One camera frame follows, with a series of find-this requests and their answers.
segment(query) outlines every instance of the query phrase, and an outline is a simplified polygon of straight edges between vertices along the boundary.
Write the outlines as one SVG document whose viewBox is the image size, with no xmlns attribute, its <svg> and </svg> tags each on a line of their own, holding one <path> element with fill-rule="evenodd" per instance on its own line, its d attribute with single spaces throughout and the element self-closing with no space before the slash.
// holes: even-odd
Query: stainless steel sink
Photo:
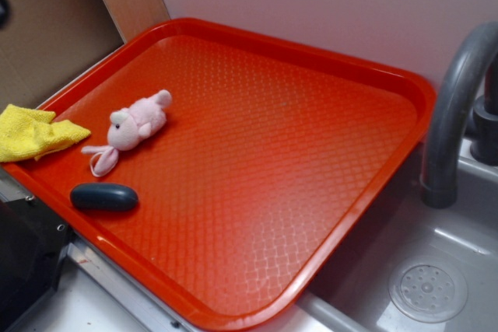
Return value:
<svg viewBox="0 0 498 332">
<path fill-rule="evenodd" d="M 498 171 L 460 158 L 457 203 L 434 209 L 421 162 L 416 149 L 299 302 L 334 331 L 498 328 Z"/>
</svg>

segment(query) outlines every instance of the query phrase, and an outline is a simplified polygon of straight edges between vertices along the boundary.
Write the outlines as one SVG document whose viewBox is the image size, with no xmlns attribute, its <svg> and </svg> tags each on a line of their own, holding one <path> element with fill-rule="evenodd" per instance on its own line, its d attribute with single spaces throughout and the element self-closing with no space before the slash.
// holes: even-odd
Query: yellow sponge cloth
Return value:
<svg viewBox="0 0 498 332">
<path fill-rule="evenodd" d="M 9 104 L 0 114 L 0 163 L 39 159 L 90 136 L 90 131 L 69 120 L 51 121 L 55 112 Z"/>
</svg>

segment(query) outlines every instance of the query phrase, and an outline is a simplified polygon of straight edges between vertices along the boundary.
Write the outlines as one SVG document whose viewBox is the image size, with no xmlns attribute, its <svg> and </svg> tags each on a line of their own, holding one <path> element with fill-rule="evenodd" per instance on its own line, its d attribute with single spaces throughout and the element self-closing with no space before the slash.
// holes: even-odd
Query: plush rabbit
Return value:
<svg viewBox="0 0 498 332">
<path fill-rule="evenodd" d="M 142 140 L 153 136 L 166 123 L 163 109 L 171 105 L 171 94 L 161 89 L 157 94 L 133 103 L 110 115 L 112 125 L 107 132 L 109 145 L 83 147 L 81 152 L 92 155 L 90 169 L 94 176 L 104 176 L 117 164 L 119 151 L 128 151 Z"/>
</svg>

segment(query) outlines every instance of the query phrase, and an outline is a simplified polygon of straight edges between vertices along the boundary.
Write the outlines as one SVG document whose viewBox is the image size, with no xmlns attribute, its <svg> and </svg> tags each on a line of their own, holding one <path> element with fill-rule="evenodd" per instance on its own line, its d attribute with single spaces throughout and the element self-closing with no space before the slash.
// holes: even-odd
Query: soap bar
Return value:
<svg viewBox="0 0 498 332">
<path fill-rule="evenodd" d="M 71 191 L 71 202 L 80 210 L 127 211 L 139 202 L 130 187 L 115 183 L 84 183 Z"/>
</svg>

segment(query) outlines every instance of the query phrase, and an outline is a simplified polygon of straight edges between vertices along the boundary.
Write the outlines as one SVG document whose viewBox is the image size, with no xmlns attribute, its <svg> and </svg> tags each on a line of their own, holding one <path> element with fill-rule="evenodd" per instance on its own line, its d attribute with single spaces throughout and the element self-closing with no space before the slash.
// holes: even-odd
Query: drain cover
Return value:
<svg viewBox="0 0 498 332">
<path fill-rule="evenodd" d="M 439 323 L 456 316 L 467 302 L 461 272 L 435 257 L 412 257 L 400 263 L 389 279 L 393 303 L 406 316 Z"/>
</svg>

